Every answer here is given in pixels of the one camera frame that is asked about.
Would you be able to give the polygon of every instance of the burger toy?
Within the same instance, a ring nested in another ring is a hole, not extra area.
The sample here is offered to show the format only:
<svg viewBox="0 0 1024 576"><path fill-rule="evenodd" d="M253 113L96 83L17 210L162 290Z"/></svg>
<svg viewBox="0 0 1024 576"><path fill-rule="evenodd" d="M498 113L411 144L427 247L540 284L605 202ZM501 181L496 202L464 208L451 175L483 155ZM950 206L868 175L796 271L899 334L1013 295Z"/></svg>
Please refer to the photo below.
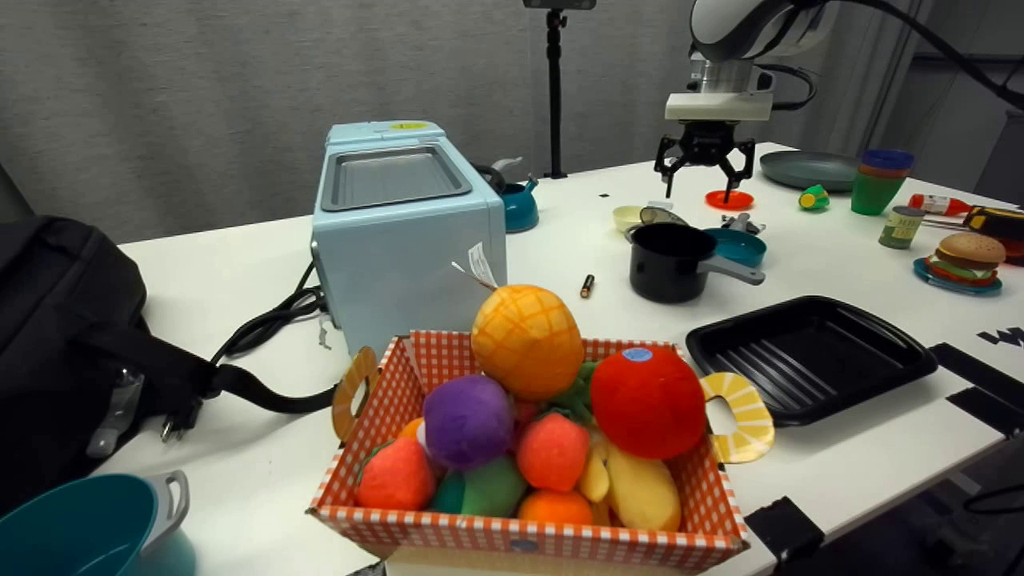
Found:
<svg viewBox="0 0 1024 576"><path fill-rule="evenodd" d="M984 235L959 231L936 242L928 261L916 261L916 275L935 288L995 295L1005 247Z"/></svg>

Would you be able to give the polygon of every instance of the gray wall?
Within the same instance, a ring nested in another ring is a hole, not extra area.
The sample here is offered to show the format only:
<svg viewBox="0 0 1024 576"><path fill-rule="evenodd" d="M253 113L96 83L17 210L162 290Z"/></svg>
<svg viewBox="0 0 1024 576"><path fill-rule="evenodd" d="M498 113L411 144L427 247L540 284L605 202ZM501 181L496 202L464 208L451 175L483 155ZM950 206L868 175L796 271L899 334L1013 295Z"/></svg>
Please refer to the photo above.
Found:
<svg viewBox="0 0 1024 576"><path fill-rule="evenodd" d="M1024 58L1024 5L1019 0L936 0L928 27L950 39L967 55L978 58ZM916 172L935 182L983 188L1000 194L1000 181L1024 181L1019 165L995 158L1019 158L1008 150L1019 137L1008 136L1008 107L984 92L978 83L959 75L959 69L941 65L932 45L917 45L924 58L909 69L903 92L882 129L882 141L917 155ZM1000 80L1008 65L983 69Z"/></svg>
<svg viewBox="0 0 1024 576"><path fill-rule="evenodd" d="M692 0L602 0L562 31L566 169L645 159ZM854 155L893 28L852 12L822 97L765 137ZM36 0L0 11L0 159L36 210L113 238L307 215L336 121L432 120L476 165L547 169L545 12L522 0Z"/></svg>

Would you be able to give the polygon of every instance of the cup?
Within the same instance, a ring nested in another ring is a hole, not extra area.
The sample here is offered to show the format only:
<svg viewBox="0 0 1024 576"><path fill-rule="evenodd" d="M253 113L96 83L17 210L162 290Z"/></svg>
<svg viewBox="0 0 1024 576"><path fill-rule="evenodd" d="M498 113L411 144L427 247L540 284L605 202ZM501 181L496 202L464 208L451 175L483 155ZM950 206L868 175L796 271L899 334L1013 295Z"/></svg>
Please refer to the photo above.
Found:
<svg viewBox="0 0 1024 576"><path fill-rule="evenodd" d="M713 257L716 239L688 225L641 225L630 231L630 284L641 298L660 303L692 300L704 290L706 271L760 284L765 271Z"/></svg>
<svg viewBox="0 0 1024 576"><path fill-rule="evenodd" d="M760 269L768 247L754 235L730 231L730 227L713 227L706 235L713 238L716 257L732 261L747 269Z"/></svg>
<svg viewBox="0 0 1024 576"><path fill-rule="evenodd" d="M498 198L505 206L505 235L523 235L523 231L536 227L540 215L536 215L532 181L501 188Z"/></svg>
<svg viewBox="0 0 1024 576"><path fill-rule="evenodd" d="M194 551L180 533L189 480L100 475L61 482L0 519L0 566L17 574L192 576Z"/></svg>
<svg viewBox="0 0 1024 576"><path fill-rule="evenodd" d="M916 158L905 150L882 150L882 149L868 150L856 167L852 210L882 215L911 167L916 167Z"/></svg>
<svg viewBox="0 0 1024 576"><path fill-rule="evenodd" d="M887 210L887 227L876 239L890 249L909 249L921 222L924 222L924 210L916 210L909 206L897 206L893 210Z"/></svg>

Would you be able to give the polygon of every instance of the black pot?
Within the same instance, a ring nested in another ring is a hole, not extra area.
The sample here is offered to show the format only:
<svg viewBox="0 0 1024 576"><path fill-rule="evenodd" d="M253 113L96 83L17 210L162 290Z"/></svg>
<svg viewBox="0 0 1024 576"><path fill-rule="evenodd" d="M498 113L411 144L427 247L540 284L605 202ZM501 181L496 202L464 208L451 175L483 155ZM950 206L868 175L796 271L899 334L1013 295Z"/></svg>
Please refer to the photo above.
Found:
<svg viewBox="0 0 1024 576"><path fill-rule="evenodd" d="M688 225L641 225L630 231L632 264L630 284L641 298L678 303L704 290L706 271L732 275L760 284L758 269L716 261L713 238Z"/></svg>

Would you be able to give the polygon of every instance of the light blue toaster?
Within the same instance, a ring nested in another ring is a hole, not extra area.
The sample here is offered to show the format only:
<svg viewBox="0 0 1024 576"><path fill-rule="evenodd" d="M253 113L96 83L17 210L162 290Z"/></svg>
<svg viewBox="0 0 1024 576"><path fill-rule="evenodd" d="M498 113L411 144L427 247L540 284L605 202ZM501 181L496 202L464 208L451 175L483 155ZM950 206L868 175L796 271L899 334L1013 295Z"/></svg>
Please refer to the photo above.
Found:
<svg viewBox="0 0 1024 576"><path fill-rule="evenodd" d="M329 129L313 264L347 353L370 345L380 355L409 330L469 330L488 295L467 275L474 247L505 284L501 198L437 125Z"/></svg>

